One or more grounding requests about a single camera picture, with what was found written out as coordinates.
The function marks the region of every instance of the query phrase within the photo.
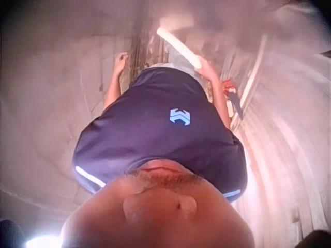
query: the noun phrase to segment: navy blue shirt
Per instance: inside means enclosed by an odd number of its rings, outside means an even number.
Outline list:
[[[201,85],[173,68],[144,70],[81,133],[73,155],[79,183],[96,193],[152,159],[170,159],[204,177],[228,200],[247,185],[244,149]]]

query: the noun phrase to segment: nose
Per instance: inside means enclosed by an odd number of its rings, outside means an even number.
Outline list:
[[[191,196],[154,188],[127,197],[123,210],[127,222],[133,225],[169,223],[193,218],[197,202]]]

